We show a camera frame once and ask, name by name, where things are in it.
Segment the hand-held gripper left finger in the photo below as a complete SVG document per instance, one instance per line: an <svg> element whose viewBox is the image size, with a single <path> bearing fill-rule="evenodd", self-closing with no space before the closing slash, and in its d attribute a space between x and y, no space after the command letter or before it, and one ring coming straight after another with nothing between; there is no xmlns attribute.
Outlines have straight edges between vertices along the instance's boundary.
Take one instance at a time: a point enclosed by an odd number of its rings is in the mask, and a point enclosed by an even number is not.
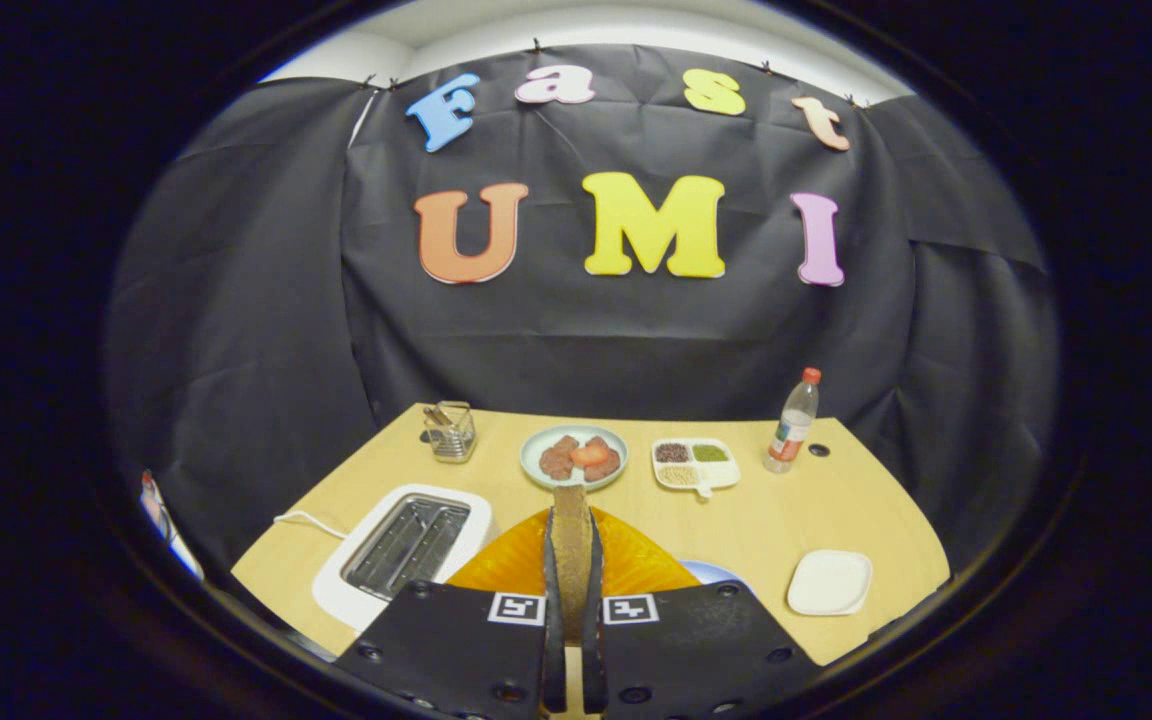
<svg viewBox="0 0 1152 720"><path fill-rule="evenodd" d="M540 594L416 579L335 660L416 714L550 719L570 707L564 619L550 536Z"/></svg>

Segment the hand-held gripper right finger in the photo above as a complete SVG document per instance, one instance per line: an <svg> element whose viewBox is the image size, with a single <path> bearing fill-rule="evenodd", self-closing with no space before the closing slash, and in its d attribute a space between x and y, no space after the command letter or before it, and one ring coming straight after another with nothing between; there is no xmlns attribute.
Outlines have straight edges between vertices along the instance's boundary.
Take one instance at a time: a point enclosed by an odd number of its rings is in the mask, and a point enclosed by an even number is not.
<svg viewBox="0 0 1152 720"><path fill-rule="evenodd" d="M602 719L759 719L791 712L820 675L741 579L699 583L626 521L591 514L594 569L582 692Z"/></svg>

